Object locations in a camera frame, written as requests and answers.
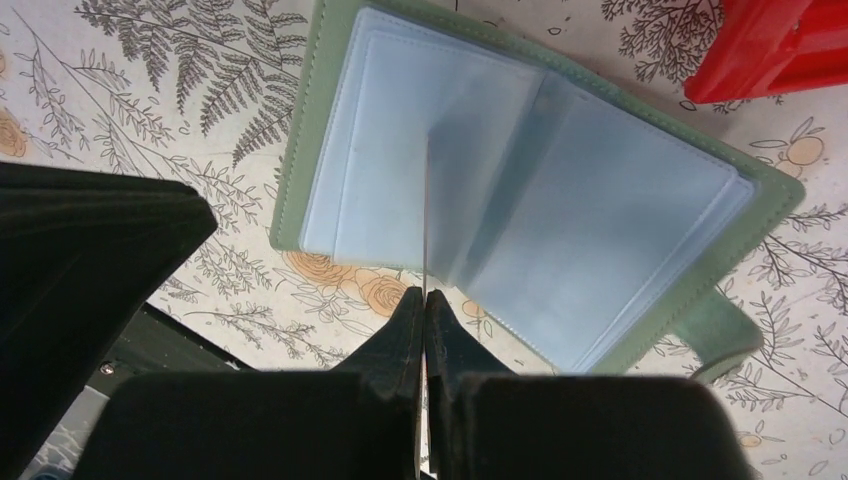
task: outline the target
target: floral pattern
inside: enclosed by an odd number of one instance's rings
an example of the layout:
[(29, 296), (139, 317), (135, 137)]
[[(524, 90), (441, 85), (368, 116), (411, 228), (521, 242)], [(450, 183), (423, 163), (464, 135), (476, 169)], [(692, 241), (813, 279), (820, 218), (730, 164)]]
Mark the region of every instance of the floral pattern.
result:
[[(806, 203), (719, 284), (765, 343), (712, 389), (755, 478), (848, 480), (848, 87), (716, 105), (683, 98), (681, 81), (722, 22), (719, 0), (432, 1), (564, 52), (804, 182)], [(421, 283), (417, 272), (269, 246), (312, 3), (0, 7), (0, 159), (197, 189), (219, 229), (150, 302), (265, 369), (335, 365)], [(445, 291), (460, 322), (504, 363), (552, 371), (483, 308)], [(669, 336), (633, 372), (687, 374), (697, 365)], [(62, 458), (69, 467), (75, 457)]]

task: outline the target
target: floral tablecloth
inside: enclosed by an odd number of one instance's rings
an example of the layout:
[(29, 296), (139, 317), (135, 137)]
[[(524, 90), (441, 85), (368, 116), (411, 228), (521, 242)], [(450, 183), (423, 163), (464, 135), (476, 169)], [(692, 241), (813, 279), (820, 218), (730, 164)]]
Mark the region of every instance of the floral tablecloth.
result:
[[(721, 282), (765, 346), (713, 391), (758, 478), (848, 480), (848, 88), (687, 101), (680, 84), (716, 35), (719, 0), (441, 3), (564, 52), (805, 183), (798, 212)], [(332, 366), (420, 283), (268, 245), (311, 10), (311, 0), (0, 6), (0, 160), (195, 187), (220, 228), (150, 302), (264, 369)], [(550, 371), (477, 305), (450, 299), (508, 365)], [(668, 337), (634, 372), (695, 365)]]

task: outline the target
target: red plastic object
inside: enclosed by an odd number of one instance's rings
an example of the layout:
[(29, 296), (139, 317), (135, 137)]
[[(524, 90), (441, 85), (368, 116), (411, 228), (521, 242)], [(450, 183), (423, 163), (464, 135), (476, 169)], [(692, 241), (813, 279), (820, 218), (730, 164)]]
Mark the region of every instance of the red plastic object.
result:
[(725, 20), (683, 84), (695, 103), (848, 83), (848, 1), (724, 0)]

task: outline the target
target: green leather cover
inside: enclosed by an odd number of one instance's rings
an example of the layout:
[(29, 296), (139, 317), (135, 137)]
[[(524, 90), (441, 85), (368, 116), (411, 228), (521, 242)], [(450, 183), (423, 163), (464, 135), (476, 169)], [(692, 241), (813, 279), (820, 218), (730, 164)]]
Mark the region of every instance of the green leather cover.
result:
[[(356, 14), (365, 5), (381, 8), (447, 34), (560, 72), (571, 82), (610, 104), (725, 160), (757, 185), (758, 192), (750, 206), (669, 288), (614, 351), (596, 365), (595, 372), (625, 371), (660, 337), (671, 332), (672, 327), (684, 320), (687, 323), (694, 321), (697, 325), (696, 318), (701, 319), (700, 321), (710, 319), (710, 322), (717, 325), (715, 328), (726, 329), (728, 332), (739, 328), (733, 324), (725, 326), (727, 319), (739, 320), (740, 317), (726, 315), (729, 310), (726, 305), (720, 306), (721, 299), (701, 304), (699, 302), (705, 295), (715, 295), (712, 290), (716, 282), (801, 202), (804, 190), (800, 182), (651, 108), (563, 55), (420, 0), (317, 1), (271, 226), (270, 239), (273, 247), (280, 250), (299, 250), (298, 237), (309, 202), (336, 86)], [(689, 317), (693, 311), (697, 312), (697, 316)], [(753, 325), (750, 320), (742, 321), (747, 321), (749, 326)], [(697, 331), (692, 328), (684, 333), (694, 334)], [(725, 337), (715, 335), (712, 338), (718, 340)], [(712, 376), (722, 368), (726, 370), (727, 365), (739, 359), (739, 352), (724, 347), (713, 345), (706, 350), (700, 347), (702, 352), (709, 352), (708, 367), (712, 367), (709, 370), (710, 375), (704, 375), (704, 378)]]

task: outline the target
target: open wallet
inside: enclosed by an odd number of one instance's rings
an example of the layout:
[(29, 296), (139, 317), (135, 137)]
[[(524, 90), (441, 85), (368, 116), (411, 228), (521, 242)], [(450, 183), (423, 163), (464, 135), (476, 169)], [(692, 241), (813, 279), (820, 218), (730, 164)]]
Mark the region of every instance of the open wallet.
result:
[(410, 287), (329, 371), (128, 380), (73, 479), (432, 480), (420, 470), (426, 426), (427, 470), (439, 480), (751, 478), (703, 385), (516, 375), (465, 331), (440, 290), (425, 300)]
[(0, 162), (0, 479), (216, 222), (190, 187)]
[(422, 1), (321, 0), (313, 19), (275, 248), (423, 269), (564, 373), (623, 372), (674, 333), (711, 381), (759, 348), (713, 287), (797, 180)]

